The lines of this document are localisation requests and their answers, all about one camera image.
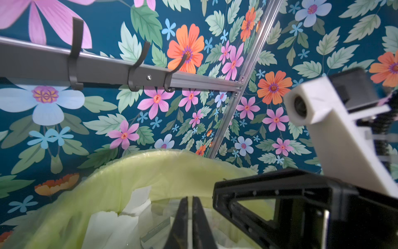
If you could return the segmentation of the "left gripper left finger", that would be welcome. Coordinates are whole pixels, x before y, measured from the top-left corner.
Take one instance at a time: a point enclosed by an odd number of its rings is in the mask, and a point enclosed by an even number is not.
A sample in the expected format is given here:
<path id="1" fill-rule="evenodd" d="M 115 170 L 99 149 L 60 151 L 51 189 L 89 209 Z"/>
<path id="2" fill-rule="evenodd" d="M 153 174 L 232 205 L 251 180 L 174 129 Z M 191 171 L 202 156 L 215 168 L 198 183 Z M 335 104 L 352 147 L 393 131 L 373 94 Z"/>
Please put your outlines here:
<path id="1" fill-rule="evenodd" d="M 182 198 L 164 249 L 188 248 L 188 210 L 188 198 Z"/>

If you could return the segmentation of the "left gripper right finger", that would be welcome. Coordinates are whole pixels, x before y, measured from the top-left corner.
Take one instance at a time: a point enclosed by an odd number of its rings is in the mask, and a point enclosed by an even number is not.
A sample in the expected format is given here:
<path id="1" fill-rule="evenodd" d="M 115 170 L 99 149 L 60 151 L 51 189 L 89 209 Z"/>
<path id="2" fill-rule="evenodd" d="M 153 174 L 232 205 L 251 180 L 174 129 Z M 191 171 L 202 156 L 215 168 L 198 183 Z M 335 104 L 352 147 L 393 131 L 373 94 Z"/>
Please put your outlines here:
<path id="1" fill-rule="evenodd" d="M 218 248 L 199 197 L 192 203 L 192 244 L 194 249 Z"/>

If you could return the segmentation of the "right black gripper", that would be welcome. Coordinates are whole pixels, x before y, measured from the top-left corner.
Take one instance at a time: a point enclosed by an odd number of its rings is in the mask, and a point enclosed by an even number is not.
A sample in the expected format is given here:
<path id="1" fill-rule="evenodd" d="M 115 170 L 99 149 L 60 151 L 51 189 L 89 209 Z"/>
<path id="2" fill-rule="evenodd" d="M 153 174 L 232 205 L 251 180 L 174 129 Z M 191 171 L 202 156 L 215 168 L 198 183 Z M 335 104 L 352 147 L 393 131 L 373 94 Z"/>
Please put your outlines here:
<path id="1" fill-rule="evenodd" d="M 261 249 L 396 249 L 398 200 L 293 169 L 217 182 L 213 208 Z"/>

